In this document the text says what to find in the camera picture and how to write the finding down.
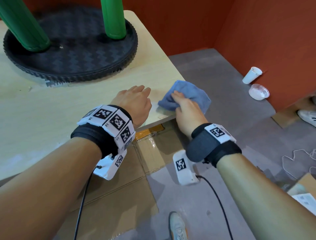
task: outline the hand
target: hand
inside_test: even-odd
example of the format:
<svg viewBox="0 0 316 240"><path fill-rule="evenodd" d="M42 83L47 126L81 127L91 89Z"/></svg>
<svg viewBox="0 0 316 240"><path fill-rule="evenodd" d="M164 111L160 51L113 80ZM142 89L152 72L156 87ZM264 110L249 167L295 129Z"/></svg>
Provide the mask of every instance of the hand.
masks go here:
<svg viewBox="0 0 316 240"><path fill-rule="evenodd" d="M180 105L176 109L176 120L181 132L188 138L191 138L191 133L203 123L208 123L198 104L185 98L183 93L174 91L171 94L176 103Z"/></svg>
<svg viewBox="0 0 316 240"><path fill-rule="evenodd" d="M151 102L148 98L151 89L145 86L133 86L120 91L110 104L124 108L132 117L134 129L140 127L148 118Z"/></svg>

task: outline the black cable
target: black cable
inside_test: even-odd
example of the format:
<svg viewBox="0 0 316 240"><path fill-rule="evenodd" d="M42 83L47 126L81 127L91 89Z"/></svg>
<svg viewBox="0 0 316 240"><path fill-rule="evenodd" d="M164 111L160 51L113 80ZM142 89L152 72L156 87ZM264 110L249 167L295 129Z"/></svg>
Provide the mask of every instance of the black cable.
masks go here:
<svg viewBox="0 0 316 240"><path fill-rule="evenodd" d="M209 182L205 177L200 176L200 175L196 175L196 177L197 177L197 178L203 178L203 179L209 184L209 186L212 188L212 190L213 190L215 196L217 197L217 200L218 200L218 202L219 202L219 205L220 205L221 208L222 208L222 211L223 211L223 214L224 214L224 217L225 217L225 221L226 221L226 225L227 225L227 228L228 228L228 232L229 232L229 235L230 235L230 239L231 239L231 240L234 240L234 239L233 239L233 236L232 236L232 232L230 231L230 227L229 227L229 223L228 223L228 220L227 220L227 216L226 216L224 207L223 207L222 202L221 202L221 200L219 199L217 193L215 192L215 189L213 188L213 186L210 184L210 182Z"/></svg>
<svg viewBox="0 0 316 240"><path fill-rule="evenodd" d="M101 166L96 166L96 167L93 169L93 171L94 171L96 168L101 169L102 167L101 167ZM83 197L82 197L82 201L81 201L81 206L80 206L80 209L79 209L79 214L78 214L78 219L77 219L77 224L76 224L76 230L75 230L74 240L77 239L78 227L79 227L79 223L80 223L80 218L81 218L81 213L82 213L82 209L83 209L84 199L86 198L86 194L87 194L87 190L88 190L88 186L89 186L89 183L90 183L92 174L93 174L93 172L90 174L90 177L89 177L89 179L88 179L88 181L87 181L86 189L84 190L84 193L83 193Z"/></svg>

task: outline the white string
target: white string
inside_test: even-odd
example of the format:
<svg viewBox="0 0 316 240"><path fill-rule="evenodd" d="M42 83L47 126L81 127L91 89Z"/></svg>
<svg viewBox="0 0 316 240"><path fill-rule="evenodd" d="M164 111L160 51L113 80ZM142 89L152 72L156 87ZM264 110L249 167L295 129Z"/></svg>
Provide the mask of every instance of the white string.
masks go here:
<svg viewBox="0 0 316 240"><path fill-rule="evenodd" d="M316 149L313 149L313 151L311 151L311 153L308 153L306 150L304 149L298 149L298 150L294 150L293 151L293 158L290 158L288 156L282 156L282 168L284 171L286 171L288 174L290 174L292 177L294 177L291 173L289 173L285 168L284 168L284 158L288 158L289 160L295 161L295 152L297 151L304 151L310 158L312 158L313 160L316 160L316 158L314 158L314 154L316 154Z"/></svg>

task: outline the orange wall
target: orange wall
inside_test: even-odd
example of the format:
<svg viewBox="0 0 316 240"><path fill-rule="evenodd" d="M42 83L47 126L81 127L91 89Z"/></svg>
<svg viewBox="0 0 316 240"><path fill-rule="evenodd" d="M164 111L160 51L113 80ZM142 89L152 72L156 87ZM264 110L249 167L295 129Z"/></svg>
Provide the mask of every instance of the orange wall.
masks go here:
<svg viewBox="0 0 316 240"><path fill-rule="evenodd" d="M215 48L270 91L276 111L316 90L316 1L235 0Z"/></svg>
<svg viewBox="0 0 316 240"><path fill-rule="evenodd" d="M211 48L234 0L123 0L167 55ZM24 0L31 11L60 3L101 7L100 0Z"/></svg>

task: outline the forearm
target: forearm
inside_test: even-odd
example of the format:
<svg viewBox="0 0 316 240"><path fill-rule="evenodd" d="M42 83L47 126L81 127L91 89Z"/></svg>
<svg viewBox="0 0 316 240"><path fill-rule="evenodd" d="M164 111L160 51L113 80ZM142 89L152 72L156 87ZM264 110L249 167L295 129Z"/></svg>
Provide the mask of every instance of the forearm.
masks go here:
<svg viewBox="0 0 316 240"><path fill-rule="evenodd" d="M75 137L2 186L2 238L53 237L100 159L95 143Z"/></svg>
<svg viewBox="0 0 316 240"><path fill-rule="evenodd" d="M316 217L273 184L241 154L217 169L256 239L313 239Z"/></svg>

